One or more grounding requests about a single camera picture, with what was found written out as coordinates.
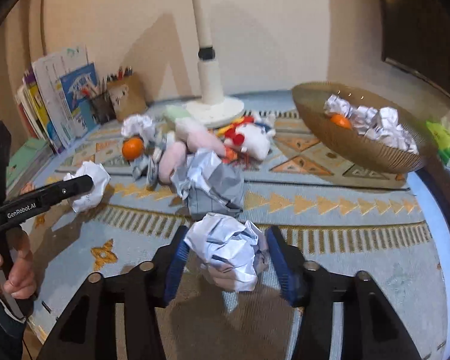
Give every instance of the oval basket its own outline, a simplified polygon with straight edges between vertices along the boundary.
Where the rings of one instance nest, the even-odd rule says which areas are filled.
[[[331,82],[308,82],[292,90],[296,109],[311,132],[325,146],[361,167],[385,173],[408,173],[425,166],[426,154],[433,150],[430,133],[423,124],[397,104],[360,88]],[[419,154],[386,146],[332,123],[323,112],[331,95],[338,95],[354,106],[377,109],[392,107],[398,111],[399,123],[413,136]]]

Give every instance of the white lamp base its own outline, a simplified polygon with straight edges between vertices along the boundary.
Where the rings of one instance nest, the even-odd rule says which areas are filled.
[[[185,104],[185,108],[205,127],[217,128],[226,126],[242,116],[245,106],[243,101],[235,97],[224,96],[223,101],[218,104],[205,104],[200,100],[192,100]]]

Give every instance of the floor lamp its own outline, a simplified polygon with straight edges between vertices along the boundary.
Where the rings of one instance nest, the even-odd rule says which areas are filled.
[[[198,74],[202,97],[186,103],[186,109],[206,127],[216,128],[242,116],[243,102],[224,96],[220,68],[215,58],[209,20],[209,1],[192,0],[199,43]]]

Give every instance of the book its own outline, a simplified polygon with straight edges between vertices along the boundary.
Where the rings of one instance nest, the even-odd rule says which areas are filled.
[[[18,113],[20,114],[20,119],[22,120],[22,125],[27,129],[28,135],[32,138],[38,139],[37,133],[32,127],[32,123],[27,117],[25,109],[23,108],[23,104],[18,97],[18,94],[15,94],[15,102],[17,103]]]
[[[43,129],[40,126],[40,121],[38,120],[38,117],[37,117],[36,113],[34,112],[32,106],[27,101],[26,91],[25,91],[23,85],[20,86],[20,88],[18,89],[18,91],[15,95],[15,100],[17,101],[17,103],[19,103],[22,106],[22,108],[25,112],[25,116],[27,117],[27,120],[30,122],[32,128],[34,129],[34,132],[37,135],[37,138],[46,140],[47,136],[45,135]]]
[[[60,78],[60,97],[67,102],[75,122],[77,138],[83,137],[97,125],[92,113],[90,100],[85,93],[98,95],[97,75],[93,63],[80,67]]]
[[[52,149],[43,139],[29,138],[10,158],[7,167],[7,197],[15,197],[53,156]]]
[[[39,123],[44,130],[44,139],[49,140],[56,153],[61,153],[65,150],[65,148],[56,133],[53,123],[50,121],[47,108],[42,100],[42,96],[35,79],[34,71],[31,67],[25,72],[23,82],[25,84],[25,96],[31,104],[32,109],[37,114]]]
[[[46,55],[32,63],[36,82],[48,116],[63,146],[68,149],[75,141],[74,121],[67,102],[60,97],[60,77],[88,64],[85,47],[66,48]]]

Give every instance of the pink stuffed toy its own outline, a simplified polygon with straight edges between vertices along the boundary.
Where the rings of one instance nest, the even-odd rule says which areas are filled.
[[[163,184],[170,184],[173,172],[183,165],[187,159],[187,146],[178,140],[167,145],[158,167],[158,178]]]
[[[221,140],[210,133],[204,125],[191,117],[175,120],[176,137],[187,143],[188,150],[213,150],[219,157],[225,157],[225,146]]]

